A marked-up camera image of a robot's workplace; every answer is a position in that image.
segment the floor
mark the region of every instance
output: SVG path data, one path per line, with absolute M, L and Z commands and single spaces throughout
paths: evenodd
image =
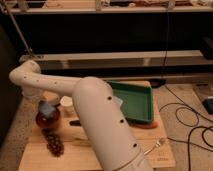
M 190 106 L 199 111 L 206 118 L 213 120 L 213 115 L 208 115 L 203 108 L 198 97 L 193 91 L 191 84 L 170 84 L 168 85 L 176 95 L 182 100 L 188 103 Z M 154 89 L 154 95 L 158 101 L 159 108 L 168 103 L 179 102 L 179 100 L 172 95 L 164 86 L 158 89 Z M 192 127 L 182 125 L 175 117 L 175 110 L 178 105 L 170 105 L 161 111 L 161 116 L 165 124 L 165 128 L 168 137 L 187 140 L 187 135 Z M 37 106 L 32 102 L 28 102 L 25 99 L 22 100 L 19 109 L 17 110 L 14 121 L 11 125 L 10 131 L 6 137 L 0 151 L 0 171 L 16 171 L 18 170 L 21 157 L 27 143 L 27 137 L 30 134 L 32 123 L 34 122 L 34 116 L 36 114 Z M 181 110 L 179 118 L 182 122 L 187 124 L 194 124 L 196 122 L 195 115 L 187 110 Z M 200 119 L 199 125 L 212 126 L 213 124 Z M 208 148 L 201 138 L 201 131 L 195 130 L 191 136 L 191 140 L 194 143 L 202 145 Z M 213 136 L 211 131 L 207 131 L 205 137 L 209 144 L 213 144 Z M 187 144 L 177 143 L 171 141 L 172 150 L 176 159 L 175 168 L 156 169 L 157 171 L 186 171 L 188 170 L 187 159 Z M 213 153 L 191 146 L 191 170 L 192 171 L 211 171 L 213 170 Z

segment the brown bottle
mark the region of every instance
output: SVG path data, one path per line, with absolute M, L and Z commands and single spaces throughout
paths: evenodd
M 60 123 L 60 111 L 47 102 L 41 101 L 36 115 L 36 123 L 42 129 L 57 129 Z

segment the green tray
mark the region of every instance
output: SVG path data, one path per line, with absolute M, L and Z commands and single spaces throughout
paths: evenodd
M 121 111 L 128 121 L 150 123 L 153 121 L 152 88 L 108 81 L 114 95 L 123 104 Z

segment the black wall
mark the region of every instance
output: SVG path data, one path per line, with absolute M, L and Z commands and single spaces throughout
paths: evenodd
M 9 72 L 18 64 L 17 58 L 17 53 L 0 24 L 0 145 L 21 100 L 20 89 L 9 80 Z

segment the wooden board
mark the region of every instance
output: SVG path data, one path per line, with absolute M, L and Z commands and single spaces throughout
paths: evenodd
M 63 108 L 59 107 L 59 109 L 61 110 L 63 118 L 57 133 L 64 142 L 64 155 L 59 158 L 53 157 L 46 148 L 46 142 L 41 134 L 40 128 L 34 125 L 19 170 L 101 170 L 99 162 L 96 159 L 82 127 L 69 126 L 69 121 L 77 119 L 77 116 L 67 115 Z M 131 127 L 136 139 L 144 151 L 150 149 L 158 139 L 167 137 L 156 102 L 154 102 L 154 120 L 159 124 L 155 129 L 145 130 Z M 151 152 L 147 157 L 153 168 L 175 166 L 175 160 L 168 140 L 164 145 Z

